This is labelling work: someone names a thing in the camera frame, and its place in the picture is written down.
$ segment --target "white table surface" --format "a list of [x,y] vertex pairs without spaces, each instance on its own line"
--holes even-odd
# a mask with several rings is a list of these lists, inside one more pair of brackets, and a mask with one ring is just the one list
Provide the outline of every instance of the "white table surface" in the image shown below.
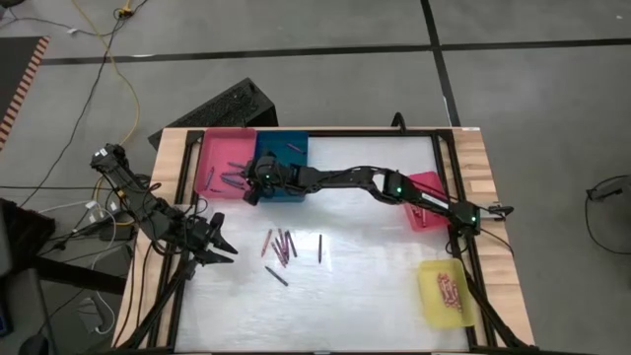
[[[372,165],[406,175],[436,171],[426,137],[310,138],[309,144],[309,165],[321,170]],[[226,214],[222,235],[239,255],[233,264],[198,267],[186,283],[176,351],[467,348],[463,329],[427,324],[416,280],[421,261],[449,258],[446,228],[413,232],[403,206],[379,203],[360,189],[322,190],[301,203],[255,207],[209,202],[203,215]],[[277,228],[292,233],[298,258],[287,268],[271,248],[260,257],[270,228],[273,236]]]

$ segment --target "table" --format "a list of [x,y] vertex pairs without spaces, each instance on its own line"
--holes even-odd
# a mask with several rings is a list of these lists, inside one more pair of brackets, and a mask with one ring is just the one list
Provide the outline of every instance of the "table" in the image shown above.
[[[307,130],[313,134],[326,135],[359,135],[359,136],[394,136],[399,134],[398,128],[257,128],[260,130]],[[191,149],[185,149],[185,141],[189,129],[187,128],[170,128],[166,129],[158,151],[156,165],[153,172],[152,183],[160,182],[162,187],[154,193],[165,198],[169,203],[174,203],[177,199],[181,201],[189,201],[192,195],[192,184],[195,173],[198,155],[198,147],[194,145]],[[463,192],[466,198],[475,203],[488,203],[497,200],[495,185],[493,183],[491,170],[484,149],[481,132],[477,128],[408,128],[405,133],[415,134],[420,132],[437,132],[453,137],[454,151],[457,155],[459,171],[452,169],[452,161],[454,157],[449,155],[450,143],[444,139],[438,140],[442,147],[442,161],[444,163],[445,176],[447,178],[450,191],[457,191],[458,184],[461,182]],[[190,158],[191,164],[183,164],[184,156]],[[180,189],[177,195],[177,187],[180,182],[180,171],[187,170],[184,189]],[[500,236],[504,240],[507,239],[506,230],[502,222],[483,221],[482,228]],[[522,297],[521,287],[517,277],[517,271],[513,263],[510,253],[502,247],[498,242],[483,235],[476,238],[477,254],[479,256],[479,264],[481,273],[486,287],[487,297],[491,304],[495,307],[499,315],[505,323],[516,333],[516,335],[525,342],[532,343],[532,335],[527,320],[526,309]],[[146,271],[144,277],[144,285],[141,284],[143,263],[147,251],[149,250],[149,240],[140,233],[137,242],[136,257],[134,260],[134,298],[131,302],[131,314],[127,327],[123,330],[119,343],[124,341],[133,331],[136,325],[136,315],[139,308],[139,293],[141,287],[144,287],[142,298],[142,306],[140,307],[140,319],[148,312],[156,297],[156,290],[160,283],[161,269],[163,260],[160,256],[149,253],[146,261]],[[176,262],[172,264],[172,272],[175,270]],[[119,322],[116,324],[116,334],[120,332],[123,319],[127,313],[130,291],[131,278],[127,281],[128,286],[123,297],[119,313]],[[150,344],[165,345],[169,341],[173,341],[175,336],[173,332],[169,332],[172,318],[172,302],[163,312],[161,326],[155,334],[154,342]],[[477,334],[477,343],[485,344],[484,327],[481,321],[476,325],[475,333]]]

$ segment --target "white cable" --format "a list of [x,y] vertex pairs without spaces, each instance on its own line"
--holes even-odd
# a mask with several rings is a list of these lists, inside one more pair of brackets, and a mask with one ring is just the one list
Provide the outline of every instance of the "white cable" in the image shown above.
[[[107,211],[106,208],[101,208],[101,211],[105,212],[106,214],[109,215],[109,218],[111,218],[111,240],[109,240],[109,244],[107,244],[107,247],[105,247],[105,249],[103,251],[101,251],[97,257],[95,257],[95,260],[92,261],[92,267],[91,269],[95,269],[95,266],[97,265],[97,261],[99,261],[99,258],[101,258],[101,255],[103,255],[103,253],[108,250],[109,248],[111,248],[111,245],[114,243],[114,239],[116,238],[116,219],[114,218],[114,215],[112,215],[109,211]],[[103,299],[103,297],[101,296],[101,293],[99,291],[97,291],[97,297],[99,297],[99,300],[101,300],[101,302],[103,302],[103,304],[107,307],[107,309],[109,310],[109,313],[111,314],[111,324],[109,325],[109,328],[107,330],[100,330],[99,327],[97,326],[95,328],[95,332],[97,332],[100,335],[105,335],[107,333],[109,333],[113,328],[114,325],[116,324],[116,315],[114,314],[114,311],[111,309],[111,307],[107,304],[107,302]]]
[[74,206],[79,206],[79,205],[87,205],[88,203],[91,203],[91,202],[94,202],[94,201],[93,200],[87,200],[87,201],[79,201],[79,202],[67,203],[67,204],[64,204],[64,205],[59,205],[59,206],[54,206],[54,207],[42,209],[38,213],[46,213],[46,212],[50,212],[50,211],[54,211],[54,210],[58,210],[58,209],[62,209],[62,208],[74,207]]

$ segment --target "gray floor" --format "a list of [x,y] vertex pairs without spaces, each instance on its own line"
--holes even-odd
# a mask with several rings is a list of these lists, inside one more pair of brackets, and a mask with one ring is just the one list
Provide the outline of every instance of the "gray floor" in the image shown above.
[[[81,0],[99,28],[124,1]],[[598,39],[631,36],[627,1],[482,0],[431,2],[442,43]],[[63,0],[28,0],[18,16],[87,26]],[[20,22],[0,36],[51,35],[46,57],[103,54],[95,38]],[[418,1],[150,0],[122,30],[114,54],[427,44]],[[631,259],[598,249],[583,217],[585,189],[626,174],[631,164],[631,46],[446,52],[460,120],[480,126],[504,203],[535,340],[546,349],[627,353],[631,337]],[[65,144],[97,65],[41,67],[0,153],[0,184],[37,184]],[[431,53],[127,63],[142,121],[127,148],[134,170],[150,174],[155,152],[145,137],[225,88],[250,77],[276,104],[282,125],[387,125],[401,111],[409,125],[445,126]],[[90,154],[131,127],[133,102],[107,67],[89,114],[48,185],[92,185]],[[21,201],[28,193],[0,190]],[[41,191],[33,209],[89,198],[87,191]],[[593,208],[597,236],[631,249],[628,205]],[[81,210],[60,211],[67,231]],[[75,245],[63,259],[102,248]],[[48,292],[58,304],[72,290]],[[73,312],[61,320],[76,318]],[[77,332],[60,329],[72,342]],[[76,349],[65,347],[69,352]]]

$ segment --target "yellow cable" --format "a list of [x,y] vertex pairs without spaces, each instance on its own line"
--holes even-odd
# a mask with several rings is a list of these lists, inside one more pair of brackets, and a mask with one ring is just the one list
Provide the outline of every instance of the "yellow cable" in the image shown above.
[[[127,78],[125,78],[125,76],[122,75],[120,73],[120,71],[118,70],[118,67],[116,66],[116,61],[114,60],[114,56],[111,54],[111,51],[109,50],[109,46],[107,45],[107,42],[105,42],[105,40],[103,39],[103,36],[99,32],[99,30],[97,30],[97,27],[95,26],[95,24],[90,20],[88,15],[86,15],[86,13],[84,13],[83,10],[81,10],[81,8],[79,7],[79,5],[77,4],[77,2],[75,0],[71,0],[71,1],[72,1],[72,5],[75,7],[75,9],[77,9],[79,14],[81,14],[81,16],[84,18],[84,20],[86,20],[88,25],[90,25],[90,27],[92,28],[92,31],[94,31],[94,33],[97,35],[97,37],[99,38],[99,40],[101,41],[101,43],[105,47],[105,52],[107,53],[107,56],[109,57],[109,60],[111,61],[111,66],[114,68],[114,71],[120,77],[120,79],[122,79],[122,81],[125,82],[125,84],[129,88],[129,91],[131,91],[131,94],[133,95],[134,103],[136,104],[136,119],[134,120],[134,125],[131,128],[131,130],[129,131],[129,133],[127,133],[127,135],[120,142],[120,145],[123,145],[131,137],[131,135],[134,133],[134,131],[136,130],[136,127],[138,127],[138,122],[140,121],[140,102],[138,100],[138,95],[136,95],[136,91],[134,90],[134,87],[131,85],[129,80],[127,80]],[[125,7],[129,7],[130,4],[131,4],[131,0],[128,0],[127,4],[125,5]],[[93,194],[93,198],[95,200],[97,200],[99,198],[99,191],[100,191],[102,183],[103,183],[103,177],[100,177],[99,180],[97,181],[97,189],[95,190],[95,193]],[[129,223],[129,222],[116,223],[116,225],[117,226],[128,226],[128,224],[126,224],[126,223]]]

